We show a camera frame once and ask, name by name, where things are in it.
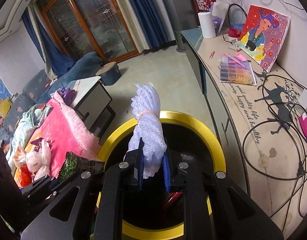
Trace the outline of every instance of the pink towel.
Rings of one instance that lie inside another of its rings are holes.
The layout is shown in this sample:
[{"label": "pink towel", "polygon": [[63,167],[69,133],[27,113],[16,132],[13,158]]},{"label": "pink towel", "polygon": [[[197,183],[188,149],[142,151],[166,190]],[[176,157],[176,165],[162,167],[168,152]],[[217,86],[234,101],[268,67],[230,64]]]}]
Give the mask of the pink towel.
[{"label": "pink towel", "polygon": [[53,110],[41,126],[41,137],[51,141],[50,175],[58,177],[66,152],[98,161],[99,140],[75,110],[64,103],[57,91],[47,105],[53,106]]}]

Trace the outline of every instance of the white plastic bag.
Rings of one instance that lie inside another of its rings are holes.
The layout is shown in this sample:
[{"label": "white plastic bag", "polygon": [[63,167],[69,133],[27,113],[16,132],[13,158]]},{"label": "white plastic bag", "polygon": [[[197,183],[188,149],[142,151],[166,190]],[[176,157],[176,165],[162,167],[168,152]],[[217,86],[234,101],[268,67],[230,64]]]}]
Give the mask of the white plastic bag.
[{"label": "white plastic bag", "polygon": [[51,150],[49,147],[49,143],[47,143],[45,139],[42,139],[41,147],[42,147],[42,153],[41,153],[42,167],[38,170],[34,180],[40,179],[45,175],[50,176]]},{"label": "white plastic bag", "polygon": [[42,167],[41,153],[28,152],[26,154],[26,163],[28,170],[33,174]]},{"label": "white plastic bag", "polygon": [[17,169],[20,169],[26,164],[26,154],[27,152],[21,147],[21,145],[18,145],[18,148],[15,151],[15,156],[12,157]]},{"label": "white plastic bag", "polygon": [[150,85],[139,84],[137,95],[132,98],[132,113],[138,124],[135,126],[134,134],[129,141],[128,151],[138,149],[140,138],[144,142],[143,178],[154,176],[159,170],[167,145],[164,141],[163,129],[159,120],[160,99],[157,91]]}]

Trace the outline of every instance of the glass door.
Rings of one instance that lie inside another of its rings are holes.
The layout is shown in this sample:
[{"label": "glass door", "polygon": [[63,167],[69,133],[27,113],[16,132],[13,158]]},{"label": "glass door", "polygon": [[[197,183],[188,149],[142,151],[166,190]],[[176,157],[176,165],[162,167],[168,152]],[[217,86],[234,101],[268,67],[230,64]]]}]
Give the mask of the glass door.
[{"label": "glass door", "polygon": [[80,59],[83,55],[94,51],[94,47],[73,13],[68,0],[57,0],[48,9],[46,16],[62,47],[74,59]]},{"label": "glass door", "polygon": [[83,20],[108,60],[135,50],[115,0],[74,0]]},{"label": "glass door", "polygon": [[138,53],[116,0],[38,0],[60,49],[75,59],[96,51],[105,62]]}]

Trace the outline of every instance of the blue sofa cushion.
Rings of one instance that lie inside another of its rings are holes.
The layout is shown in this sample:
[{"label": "blue sofa cushion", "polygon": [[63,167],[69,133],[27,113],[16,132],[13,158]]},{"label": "blue sofa cushion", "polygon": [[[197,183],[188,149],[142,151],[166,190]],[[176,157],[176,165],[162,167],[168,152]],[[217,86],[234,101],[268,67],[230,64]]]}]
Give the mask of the blue sofa cushion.
[{"label": "blue sofa cushion", "polygon": [[36,103],[31,100],[26,94],[20,94],[17,96],[12,104],[6,118],[3,120],[3,127],[9,130],[11,133],[15,132],[15,124],[20,116],[27,112]]},{"label": "blue sofa cushion", "polygon": [[68,86],[73,80],[95,76],[96,72],[101,68],[102,62],[96,52],[86,54],[75,63],[71,70],[62,75],[52,86],[44,91],[37,104],[46,104],[51,99],[51,93],[56,92],[59,88]]},{"label": "blue sofa cushion", "polygon": [[10,139],[13,137],[13,134],[10,133],[6,128],[0,128],[0,141],[5,140],[10,143]]},{"label": "blue sofa cushion", "polygon": [[40,70],[24,87],[22,93],[30,97],[35,103],[39,97],[46,90],[46,84],[48,83],[48,76],[45,70]]}]

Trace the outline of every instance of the small wooden stool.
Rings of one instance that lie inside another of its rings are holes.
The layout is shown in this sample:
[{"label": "small wooden stool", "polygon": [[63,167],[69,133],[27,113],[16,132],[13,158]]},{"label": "small wooden stool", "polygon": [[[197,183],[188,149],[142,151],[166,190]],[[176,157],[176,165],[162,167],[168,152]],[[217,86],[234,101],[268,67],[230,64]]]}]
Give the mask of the small wooden stool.
[{"label": "small wooden stool", "polygon": [[105,86],[111,86],[117,82],[121,77],[119,67],[116,62],[110,62],[104,65],[97,73],[96,76],[101,76],[101,83]]}]

